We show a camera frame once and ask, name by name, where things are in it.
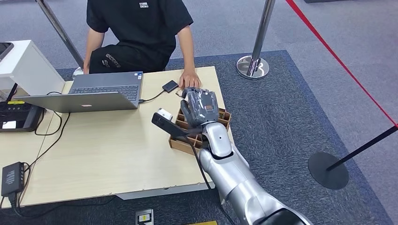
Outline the person's left hand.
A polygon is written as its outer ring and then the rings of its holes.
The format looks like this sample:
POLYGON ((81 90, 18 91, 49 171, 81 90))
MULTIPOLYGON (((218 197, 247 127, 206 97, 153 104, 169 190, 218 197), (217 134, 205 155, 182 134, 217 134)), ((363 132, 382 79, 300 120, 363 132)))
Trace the person's left hand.
POLYGON ((201 80, 195 70, 185 69, 180 76, 179 88, 184 89, 188 87, 200 88, 201 80))

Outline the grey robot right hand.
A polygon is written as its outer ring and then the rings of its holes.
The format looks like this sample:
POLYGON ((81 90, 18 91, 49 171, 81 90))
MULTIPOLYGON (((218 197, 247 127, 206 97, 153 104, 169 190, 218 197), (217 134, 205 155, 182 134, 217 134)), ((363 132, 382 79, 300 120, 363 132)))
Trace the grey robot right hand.
POLYGON ((189 87, 183 90, 181 98, 180 108, 191 128, 218 121, 218 103, 213 91, 189 87))

